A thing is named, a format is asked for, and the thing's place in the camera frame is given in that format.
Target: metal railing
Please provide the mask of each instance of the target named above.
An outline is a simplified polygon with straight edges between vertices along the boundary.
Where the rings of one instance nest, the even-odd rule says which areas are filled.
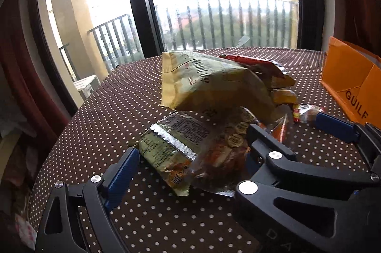
[[[180,11],[168,7],[159,11],[155,6],[161,38],[166,51],[202,50],[235,46],[243,35],[250,37],[245,46],[292,47],[292,36],[298,21],[298,3],[281,0],[241,0],[233,8],[231,0],[200,1],[192,9]],[[144,58],[132,15],[125,14],[88,31],[93,33],[108,72],[118,65]]]
[[[122,63],[144,58],[135,23],[129,14],[109,20],[87,33],[91,32],[108,72]]]
[[[76,81],[78,81],[79,78],[78,78],[77,71],[75,70],[73,61],[72,61],[72,59],[70,57],[70,54],[67,51],[67,46],[68,45],[69,44],[67,43],[67,44],[63,45],[62,47],[59,47],[58,49],[60,50],[60,54],[61,54],[62,60],[65,63],[66,69],[69,72],[69,75],[70,75],[71,79],[73,80],[73,82],[76,82]]]
[[[297,35],[297,28],[293,32],[293,26],[298,20],[298,3],[246,0],[248,6],[244,8],[238,0],[238,7],[233,8],[231,0],[227,7],[222,6],[221,0],[215,0],[218,7],[213,7],[211,0],[206,2],[207,8],[201,9],[200,1],[196,0],[193,9],[187,5],[182,13],[179,9],[170,12],[168,8],[159,11],[158,6],[155,7],[165,50],[232,47],[243,35],[250,37],[246,46],[292,47],[292,36]]]

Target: transparent plastic bag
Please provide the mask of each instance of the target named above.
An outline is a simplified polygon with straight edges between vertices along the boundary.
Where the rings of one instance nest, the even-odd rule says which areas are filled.
[[[252,174],[246,168],[250,152],[246,141],[249,125],[257,124],[286,146],[291,144],[291,109],[288,105],[280,105],[277,112],[283,116],[267,126],[245,108],[231,113],[219,127],[220,133],[214,135],[209,149],[201,152],[187,169],[191,184],[208,192],[234,196],[235,186]]]
[[[315,125],[316,115],[325,112],[324,107],[316,105],[294,105],[294,122]]]

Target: orange paper bag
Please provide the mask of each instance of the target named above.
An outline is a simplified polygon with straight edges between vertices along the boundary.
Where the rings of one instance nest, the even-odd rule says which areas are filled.
[[[381,58],[330,38],[321,83],[351,121],[381,127]]]

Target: table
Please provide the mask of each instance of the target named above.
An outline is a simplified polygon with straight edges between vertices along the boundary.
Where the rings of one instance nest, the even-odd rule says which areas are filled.
[[[329,114],[347,119],[320,84],[326,56],[323,52],[278,48],[202,52],[277,60],[297,81],[293,89],[301,103],[322,105]],[[145,130],[171,113],[160,106],[160,75],[160,57],[126,63],[115,69],[86,100],[62,132],[37,177],[29,202],[29,219],[36,230],[56,181],[77,184],[103,173],[120,158],[123,149],[136,143]],[[368,172],[353,145],[307,124],[296,125],[294,133],[293,150],[299,161]],[[176,197],[155,170],[141,161],[123,202],[111,216],[132,253],[196,250],[252,253],[258,242],[234,221],[233,210],[232,198],[198,189],[191,189],[188,197]],[[90,250],[100,253],[85,209],[81,209],[81,218]]]

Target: snack bag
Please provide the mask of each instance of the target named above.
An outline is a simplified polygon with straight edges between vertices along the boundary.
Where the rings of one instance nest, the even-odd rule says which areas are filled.
[[[221,58],[233,60],[254,72],[268,89],[286,88],[295,85],[286,69],[275,60],[265,60],[242,55],[220,55]]]
[[[164,52],[162,59],[162,106],[189,111],[244,106],[264,123],[278,118],[264,83],[240,64],[191,51]]]
[[[271,92],[271,98],[275,105],[296,104],[298,98],[290,89],[275,89]]]
[[[325,112],[325,108],[316,105],[294,105],[294,122],[314,125],[319,112]]]
[[[259,123],[258,126],[271,134],[276,140],[289,147],[292,141],[290,134],[293,127],[293,113],[288,105],[279,105],[277,112],[283,114],[283,116],[267,126],[263,123]]]
[[[139,141],[139,151],[177,196],[187,196],[186,170],[205,147],[211,127],[176,112],[152,125]]]
[[[152,130],[140,139],[139,151],[177,196],[188,196],[189,183],[184,181],[184,173],[192,162],[189,158]]]
[[[245,157],[250,151],[246,132],[258,120],[248,109],[231,111],[211,135],[209,147],[187,170],[191,183],[208,192],[233,196],[235,186],[246,179]]]

